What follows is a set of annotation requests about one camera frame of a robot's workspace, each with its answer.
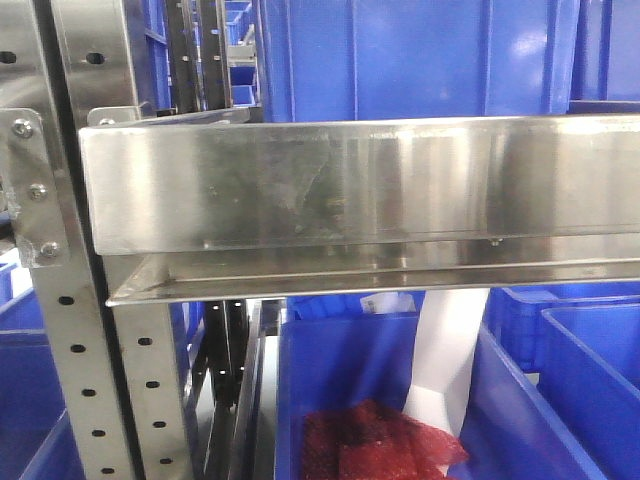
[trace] screw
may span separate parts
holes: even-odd
[[[47,242],[40,248],[40,253],[43,257],[53,258],[57,257],[60,250],[60,246],[56,242]]]
[[[42,185],[41,183],[34,183],[29,187],[29,197],[34,202],[41,202],[45,198],[47,198],[47,187]]]
[[[13,122],[12,130],[20,138],[31,138],[33,136],[33,125],[24,118],[19,118]]]

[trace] metal rack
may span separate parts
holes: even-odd
[[[224,48],[198,5],[218,31],[201,47]],[[0,169],[88,479],[247,478],[278,305],[253,315],[239,398],[219,402],[207,456],[188,434],[169,302],[215,300],[208,318],[224,326],[235,302],[222,300],[237,298],[638,277],[638,116],[145,119],[137,2],[0,11]],[[178,110],[228,106],[228,89],[193,88],[176,11],[172,72],[191,86]],[[225,76],[218,56],[205,79]],[[212,351],[231,370],[229,334]]]

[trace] plastic bin rim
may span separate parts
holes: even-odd
[[[49,345],[47,331],[44,329],[16,329],[0,331],[0,347],[11,345],[42,346]]]
[[[241,10],[227,10],[227,23],[236,23],[240,21],[243,13],[244,12],[242,12]]]
[[[17,297],[12,298],[8,302],[4,303],[3,305],[0,305],[0,315],[2,315],[3,313],[6,313],[7,310],[11,310],[15,305],[17,305],[20,302],[22,302],[25,298],[27,298],[28,296],[34,294],[34,292],[35,292],[35,290],[33,289],[33,287],[31,287],[31,288],[25,290],[24,292],[22,292]]]
[[[43,464],[43,460],[46,460],[48,458],[47,454],[55,448],[55,444],[64,433],[64,429],[69,428],[70,426],[69,415],[65,408],[53,424],[53,427],[51,427],[51,430],[49,430],[49,433],[44,438],[36,452],[33,454],[33,457],[31,457],[31,460],[29,460],[29,463],[27,463],[22,475],[20,476],[21,479],[31,478],[31,475],[34,472],[37,472],[42,468],[46,468],[46,465]]]
[[[540,394],[536,387],[525,377],[520,367],[506,352],[506,350],[496,341],[495,337],[489,332],[485,325],[480,327],[478,336],[484,337],[483,340],[487,341],[491,348],[494,350],[500,361],[505,365],[509,371],[509,375],[515,380],[518,386],[526,394],[527,399],[531,406],[536,409],[540,416],[545,420],[549,428],[560,439],[562,444],[565,445],[569,452],[583,450],[583,446],[571,433],[567,425],[558,416],[555,409],[551,404]],[[585,466],[587,460],[578,460],[582,466]],[[595,463],[589,465],[589,468],[600,471],[600,468]]]
[[[544,319],[549,322],[549,324],[560,331],[564,336],[566,336],[569,340],[573,341],[578,349],[580,349],[585,355],[587,355],[596,366],[602,370],[604,370],[607,374],[611,375],[616,381],[620,382],[622,387],[627,390],[630,394],[632,394],[636,401],[640,402],[640,389],[638,389],[633,383],[624,378],[624,376],[618,372],[615,368],[613,368],[609,363],[605,361],[600,355],[598,355],[591,347],[589,347],[585,342],[580,340],[576,335],[574,335],[567,327],[565,327],[562,322],[553,317],[554,312],[558,311],[575,311],[575,310],[602,310],[603,308],[614,308],[614,307],[628,307],[630,305],[611,305],[611,306],[600,306],[600,307],[576,307],[576,308],[547,308],[543,310],[542,316]]]
[[[365,321],[377,321],[382,318],[394,318],[397,320],[409,320],[412,318],[416,318],[420,315],[419,312],[396,312],[396,313],[361,313],[359,315],[354,315],[351,313],[344,313],[342,315],[335,315],[332,317],[326,318],[311,318],[305,320],[289,320],[282,324],[282,328],[291,329],[294,328],[295,325],[300,325],[300,328],[304,328],[305,325],[314,325],[314,324],[326,324],[326,323],[353,323],[354,319],[364,319]]]
[[[637,298],[638,302],[640,302],[640,294],[638,295],[603,295],[599,297],[571,297],[571,298],[557,298],[554,300],[531,300],[527,298],[523,298],[520,292],[514,290],[517,287],[503,287],[502,290],[506,292],[514,300],[517,300],[522,303],[534,304],[534,303],[571,303],[571,302],[585,302],[585,301],[594,301],[594,302],[606,302],[607,300],[625,300],[630,298]]]

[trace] metal frame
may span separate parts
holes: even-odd
[[[227,65],[226,12],[224,0],[196,0],[200,26],[204,110],[231,107],[231,78]]]
[[[189,42],[182,35],[194,12],[182,10],[178,31],[177,2],[167,5],[174,7],[169,40],[185,50],[180,57],[173,49],[178,111],[191,112],[206,105],[193,31]],[[0,142],[8,152],[0,168],[15,194],[14,226],[33,266],[89,480],[247,473],[261,321],[239,401],[234,392],[216,411],[210,448],[230,461],[209,455],[205,470],[194,456],[168,302],[638,277],[639,117],[228,125],[250,119],[238,110],[140,120],[153,111],[153,94],[139,7],[135,0],[0,0],[0,44],[18,59],[0,64]],[[202,4],[200,16],[212,25]],[[204,46],[214,49],[207,55],[224,50],[218,38],[217,47]],[[222,55],[223,77],[224,63]],[[219,91],[207,99],[223,105]],[[130,120],[137,122],[117,124]],[[76,129],[88,122],[103,126],[82,133],[85,192]],[[25,142],[38,170],[12,169]],[[189,148],[178,148],[185,142]],[[539,162],[547,169],[533,171]],[[144,169],[144,183],[127,177],[134,167]],[[336,180],[337,190],[323,178]],[[398,184],[409,188],[389,188]],[[549,198],[538,205],[540,192]],[[92,253],[85,193],[102,258]],[[425,198],[433,201],[426,220]],[[130,223],[136,212],[128,199],[149,207],[138,219],[150,225]],[[117,211],[117,232],[107,205]],[[411,205],[419,207],[409,212]],[[167,218],[169,211],[178,213]],[[394,223],[409,217],[411,228]],[[241,223],[249,228],[235,228]],[[104,307],[109,291],[112,310]],[[229,317],[218,321],[239,377]],[[107,435],[92,435],[97,429]]]
[[[178,113],[200,110],[196,59],[188,48],[185,35],[182,0],[164,0],[167,18],[167,45],[169,47],[169,71],[171,96]]]
[[[139,2],[55,0],[54,8],[76,128],[86,126],[89,120],[111,124],[122,116],[153,112],[153,84]],[[193,43],[191,48],[193,59],[197,56]],[[88,49],[102,55],[104,62],[90,63]],[[190,63],[195,69],[195,62]],[[104,257],[109,286],[119,285],[140,260]],[[199,478],[203,467],[195,464],[195,437],[188,434],[169,305],[113,309],[112,314],[144,475],[148,479]],[[153,339],[153,345],[141,345],[140,338]],[[155,385],[148,382],[159,382],[160,387],[148,388]],[[159,428],[158,422],[166,425]]]
[[[18,231],[23,226],[29,227],[29,237],[36,233],[40,238],[56,235],[55,231],[39,231],[43,217],[62,215],[64,221],[66,242],[51,237],[59,248],[50,245],[51,248],[43,249],[43,244],[40,250],[55,258],[68,245],[68,258],[61,256],[59,262],[51,262],[55,265],[44,267],[32,262],[31,250],[24,245],[20,250],[22,258],[34,267],[31,275],[84,471],[89,480],[137,478],[142,472],[116,332],[113,319],[104,308],[106,288],[100,262],[90,253],[90,237],[83,228],[86,212],[78,206],[82,204],[84,187],[75,130],[69,128],[73,119],[50,4],[39,0],[3,0],[0,10],[0,45],[15,55],[15,63],[0,64],[0,107],[30,108],[37,112],[30,113],[29,118],[33,135],[23,140],[35,145],[37,137],[44,137],[46,158],[40,151],[38,161],[43,166],[48,164],[55,179],[53,188],[50,178],[31,176],[33,172],[5,172],[11,176],[12,189],[19,192],[9,208],[14,226]],[[5,110],[3,118],[16,113]],[[24,114],[20,111],[14,123]],[[24,134],[25,125],[22,127],[18,133]],[[5,159],[5,167],[11,170],[7,164],[24,161],[23,153],[13,149],[11,157]],[[14,173],[25,177],[12,176]],[[44,188],[34,189],[34,198],[29,201],[35,201],[35,197],[44,201],[39,202],[39,208],[25,205],[28,217],[19,222],[24,203],[21,189],[31,184]],[[50,225],[43,221],[41,226]],[[98,430],[106,435],[94,435]]]

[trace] blue storage crate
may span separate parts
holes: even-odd
[[[252,65],[237,65],[229,68],[231,85],[251,85],[256,84],[256,67]]]
[[[56,422],[19,480],[84,480],[84,478],[69,416],[65,413]]]
[[[0,263],[0,305],[13,298],[13,284],[11,272],[15,270],[15,263]]]
[[[242,37],[242,12],[227,10],[227,42],[238,45]]]
[[[44,319],[35,290],[29,289],[0,306],[0,332],[43,328]]]
[[[162,0],[143,0],[142,10],[145,18],[145,37],[156,107],[159,109],[171,108],[164,2]]]
[[[640,3],[582,0],[572,98],[640,100]]]
[[[366,398],[401,409],[411,382],[417,314],[283,325],[276,480],[299,478],[304,416]],[[459,480],[606,480],[550,406],[482,330],[461,441]]]
[[[241,25],[241,37],[240,40],[243,40],[244,37],[249,32],[249,25],[253,23],[253,6],[249,1],[231,1],[225,2],[225,8],[227,11],[240,12],[242,13],[242,20],[240,22]]]
[[[0,332],[0,366],[0,478],[12,479],[49,435],[64,400],[44,331]]]
[[[254,107],[256,99],[251,85],[232,85],[234,107]]]
[[[498,288],[489,295],[485,322],[520,368],[532,373],[544,361],[544,309],[634,302],[640,302],[640,282]]]
[[[189,345],[202,321],[204,306],[201,302],[172,303],[169,306],[169,312],[171,314],[178,375],[180,384],[184,387],[192,367]]]
[[[419,312],[424,302],[425,292],[392,292],[398,294],[411,295],[413,298],[413,309],[407,311]],[[331,318],[338,315],[362,315],[366,313],[376,313],[375,306],[368,304],[367,297],[374,295],[372,292],[366,293],[345,293],[335,295],[308,295],[287,298],[287,320],[314,320],[320,318]]]
[[[256,0],[272,122],[567,111],[579,0]]]
[[[539,389],[615,480],[640,475],[640,305],[551,309]]]

